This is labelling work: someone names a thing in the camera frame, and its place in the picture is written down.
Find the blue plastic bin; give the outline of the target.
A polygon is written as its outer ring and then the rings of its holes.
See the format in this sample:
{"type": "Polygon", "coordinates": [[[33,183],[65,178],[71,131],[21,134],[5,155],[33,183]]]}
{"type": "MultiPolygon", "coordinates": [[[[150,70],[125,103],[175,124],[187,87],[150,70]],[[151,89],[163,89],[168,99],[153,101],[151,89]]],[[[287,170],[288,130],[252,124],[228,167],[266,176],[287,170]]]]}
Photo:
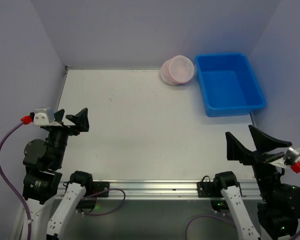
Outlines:
{"type": "Polygon", "coordinates": [[[266,106],[250,62],[239,52],[195,57],[197,79],[208,117],[249,115],[266,106]]]}

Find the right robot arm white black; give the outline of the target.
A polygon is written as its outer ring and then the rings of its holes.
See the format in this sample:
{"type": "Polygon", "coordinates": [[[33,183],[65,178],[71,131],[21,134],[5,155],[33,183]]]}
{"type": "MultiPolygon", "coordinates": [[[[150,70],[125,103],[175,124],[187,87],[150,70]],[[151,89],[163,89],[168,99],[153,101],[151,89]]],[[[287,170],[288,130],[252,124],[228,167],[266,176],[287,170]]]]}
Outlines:
{"type": "Polygon", "coordinates": [[[248,128],[255,150],[226,132],[226,158],[252,167],[263,200],[257,205],[257,217],[264,232],[255,229],[233,172],[217,173],[213,186],[225,199],[240,240],[295,240],[300,236],[300,187],[282,183],[281,177],[284,169],[300,173],[300,147],[293,148],[290,141],[274,138],[253,125],[248,128]]]}

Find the white pink mesh laundry bag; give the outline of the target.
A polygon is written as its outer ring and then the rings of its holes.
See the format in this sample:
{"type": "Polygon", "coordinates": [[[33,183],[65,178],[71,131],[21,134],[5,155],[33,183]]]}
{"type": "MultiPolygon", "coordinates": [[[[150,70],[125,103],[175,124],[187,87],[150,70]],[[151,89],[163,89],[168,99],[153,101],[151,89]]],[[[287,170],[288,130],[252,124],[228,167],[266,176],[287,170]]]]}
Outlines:
{"type": "Polygon", "coordinates": [[[177,55],[163,63],[159,74],[162,80],[170,86],[183,85],[194,77],[195,66],[189,58],[177,55]]]}

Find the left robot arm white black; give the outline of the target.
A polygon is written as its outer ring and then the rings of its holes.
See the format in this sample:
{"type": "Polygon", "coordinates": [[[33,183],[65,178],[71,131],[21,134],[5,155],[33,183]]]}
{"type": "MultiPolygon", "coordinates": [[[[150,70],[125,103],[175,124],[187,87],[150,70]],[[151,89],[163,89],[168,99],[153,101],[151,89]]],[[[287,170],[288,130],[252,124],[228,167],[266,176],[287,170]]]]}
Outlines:
{"type": "Polygon", "coordinates": [[[89,131],[88,109],[75,115],[64,109],[53,112],[50,108],[36,109],[23,117],[25,125],[33,123],[48,132],[46,139],[34,139],[24,148],[22,205],[25,217],[22,240],[59,240],[81,198],[91,192],[93,177],[90,173],[75,171],[71,174],[60,207],[51,214],[62,174],[65,150],[70,136],[89,131]]]}

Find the aluminium mounting rail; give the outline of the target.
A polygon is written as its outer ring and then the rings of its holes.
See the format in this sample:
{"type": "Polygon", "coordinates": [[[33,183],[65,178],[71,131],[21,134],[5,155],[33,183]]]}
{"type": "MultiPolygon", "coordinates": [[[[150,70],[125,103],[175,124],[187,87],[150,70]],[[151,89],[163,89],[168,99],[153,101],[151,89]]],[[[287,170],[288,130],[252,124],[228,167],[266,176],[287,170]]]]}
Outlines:
{"type": "MultiPolygon", "coordinates": [[[[94,180],[96,187],[117,188],[125,191],[126,200],[207,200],[209,197],[199,197],[197,182],[199,180],[94,180]]],[[[65,183],[59,184],[56,199],[65,194],[65,183]]],[[[244,200],[261,200],[256,181],[240,180],[244,200]]],[[[122,193],[112,190],[105,200],[121,200],[122,193]]]]}

